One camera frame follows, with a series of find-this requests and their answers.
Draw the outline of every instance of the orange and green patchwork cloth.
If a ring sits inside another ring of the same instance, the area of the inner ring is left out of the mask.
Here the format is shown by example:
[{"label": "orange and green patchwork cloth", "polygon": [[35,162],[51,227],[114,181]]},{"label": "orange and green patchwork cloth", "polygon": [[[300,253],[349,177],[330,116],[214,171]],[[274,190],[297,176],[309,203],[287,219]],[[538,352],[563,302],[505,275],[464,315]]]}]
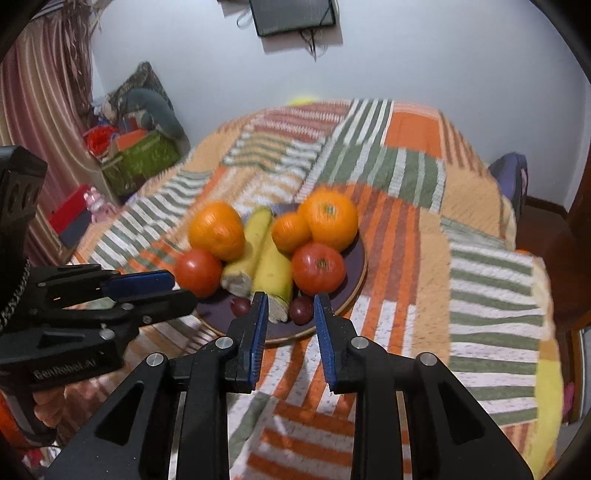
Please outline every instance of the orange and green patchwork cloth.
[{"label": "orange and green patchwork cloth", "polygon": [[[389,352],[435,353],[540,478],[562,407],[548,279],[539,259],[514,251],[509,201],[438,111],[357,99],[229,123],[95,226],[75,259],[126,273],[172,268],[204,203],[225,200],[247,215],[301,202],[321,185],[353,200],[367,253],[366,281],[344,316]],[[148,354],[184,355],[213,338],[196,316],[143,328],[123,371],[69,388],[62,434]],[[257,392],[228,398],[232,478],[349,478],[354,412],[354,395],[324,383],[316,336],[266,350]]]}]

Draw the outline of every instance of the grape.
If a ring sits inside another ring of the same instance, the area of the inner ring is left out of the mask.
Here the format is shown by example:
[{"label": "grape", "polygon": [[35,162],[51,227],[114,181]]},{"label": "grape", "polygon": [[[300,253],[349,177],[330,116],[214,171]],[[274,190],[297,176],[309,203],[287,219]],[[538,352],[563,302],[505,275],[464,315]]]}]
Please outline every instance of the grape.
[{"label": "grape", "polygon": [[241,317],[251,311],[251,301],[236,297],[230,304],[230,309],[236,317]]},{"label": "grape", "polygon": [[289,316],[296,325],[305,325],[314,317],[314,304],[310,297],[297,297],[291,302]]}]

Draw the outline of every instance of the wooden furniture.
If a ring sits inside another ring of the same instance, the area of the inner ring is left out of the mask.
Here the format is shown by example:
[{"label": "wooden furniture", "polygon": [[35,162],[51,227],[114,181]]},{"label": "wooden furniture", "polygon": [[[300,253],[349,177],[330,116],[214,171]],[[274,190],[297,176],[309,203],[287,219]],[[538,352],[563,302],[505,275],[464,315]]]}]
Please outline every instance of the wooden furniture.
[{"label": "wooden furniture", "polygon": [[517,248],[544,259],[554,300],[556,338],[565,384],[574,382],[574,406],[566,420],[581,416],[582,329],[591,326],[591,151],[570,212],[528,199],[517,227]]}]

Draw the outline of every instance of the red tomato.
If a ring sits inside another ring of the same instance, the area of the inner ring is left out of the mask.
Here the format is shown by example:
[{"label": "red tomato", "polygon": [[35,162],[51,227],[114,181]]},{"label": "red tomato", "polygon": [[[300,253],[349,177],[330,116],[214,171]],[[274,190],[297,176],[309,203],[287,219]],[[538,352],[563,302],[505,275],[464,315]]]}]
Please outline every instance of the red tomato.
[{"label": "red tomato", "polygon": [[222,262],[207,250],[194,248],[183,253],[174,266],[174,277],[181,288],[204,299],[220,286]]},{"label": "red tomato", "polygon": [[310,295],[332,293],[343,283],[345,261],[334,248],[310,243],[299,247],[291,257],[294,282]]}]

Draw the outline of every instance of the cable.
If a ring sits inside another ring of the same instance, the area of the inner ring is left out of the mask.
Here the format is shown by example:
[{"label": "cable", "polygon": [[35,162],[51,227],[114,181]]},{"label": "cable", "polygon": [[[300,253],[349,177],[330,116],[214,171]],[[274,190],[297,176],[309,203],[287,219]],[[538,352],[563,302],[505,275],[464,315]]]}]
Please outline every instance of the cable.
[{"label": "cable", "polygon": [[[316,51],[316,40],[317,40],[316,34],[317,34],[317,32],[320,32],[320,36],[318,37],[318,40],[322,39],[322,32],[323,32],[321,30],[321,28],[323,26],[322,22],[326,18],[326,15],[328,15],[328,13],[330,12],[330,7],[332,6],[332,0],[328,0],[328,3],[329,3],[329,6],[326,8],[320,21],[318,22],[317,28],[306,28],[304,30],[299,30],[300,37],[302,37],[302,40],[304,40],[304,42],[306,42],[306,46],[307,46],[306,50],[308,50],[308,53],[310,53],[310,55],[312,55],[312,58],[314,58],[314,62],[316,62],[319,57],[324,56],[324,54],[328,50],[328,46],[324,46],[324,52],[320,56],[317,54],[317,51]],[[310,38],[306,38],[304,33],[309,34]]]},{"label": "cable", "polygon": [[[309,33],[310,38],[306,38],[304,32]],[[302,40],[306,42],[306,50],[308,50],[308,53],[310,53],[310,55],[312,55],[312,57],[314,58],[314,61],[316,61],[318,59],[318,55],[316,54],[316,29],[307,28],[306,30],[300,30],[300,37],[302,37]]]},{"label": "cable", "polygon": [[[250,15],[251,17],[247,21],[245,21],[244,23],[240,23],[240,21],[242,19],[246,18],[248,15]],[[252,11],[249,8],[248,10],[244,10],[244,12],[242,12],[240,14],[240,16],[238,16],[238,18],[236,19],[236,26],[238,28],[240,28],[240,30],[245,30],[251,26],[253,20],[254,20],[254,18],[252,16]]]}]

